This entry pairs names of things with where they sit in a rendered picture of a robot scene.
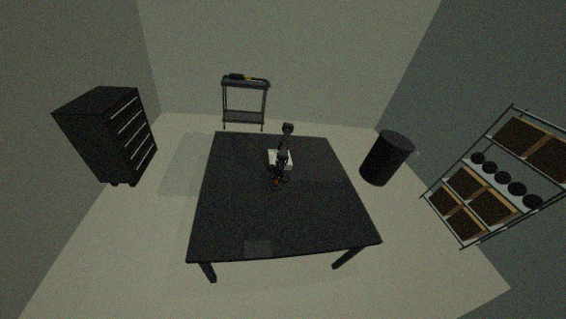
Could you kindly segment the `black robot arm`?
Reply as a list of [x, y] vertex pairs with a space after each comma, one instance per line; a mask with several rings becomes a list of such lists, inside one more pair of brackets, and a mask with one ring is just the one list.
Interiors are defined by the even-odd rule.
[[[276, 180], [278, 179], [278, 177], [282, 177], [283, 176], [283, 172], [284, 172], [284, 165], [286, 166], [286, 164], [288, 163], [288, 141], [289, 141], [289, 136], [291, 134], [291, 132], [293, 132], [294, 130], [294, 126], [291, 123], [283, 123], [282, 126], [282, 130], [284, 132], [283, 134], [283, 139], [280, 142], [280, 144], [278, 145], [278, 149], [277, 151], [279, 151], [277, 153], [276, 159], [277, 161], [275, 161], [276, 163], [276, 167], [275, 169], [273, 168], [272, 171], [270, 171], [269, 173], [269, 177], [272, 180]], [[285, 163], [286, 161], [286, 163]]]

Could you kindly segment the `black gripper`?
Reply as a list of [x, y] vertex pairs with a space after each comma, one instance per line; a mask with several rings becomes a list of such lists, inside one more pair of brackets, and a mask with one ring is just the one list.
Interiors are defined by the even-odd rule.
[[[275, 169], [275, 167], [276, 167], [276, 166], [274, 166], [273, 164], [270, 165], [270, 166], [268, 166], [268, 171], [272, 171], [273, 168]], [[286, 184], [287, 182], [290, 181], [290, 178], [289, 178], [287, 175], [284, 175], [284, 174], [283, 174], [283, 176], [278, 179], [278, 183], [279, 183], [280, 181], [281, 181], [283, 184]]]

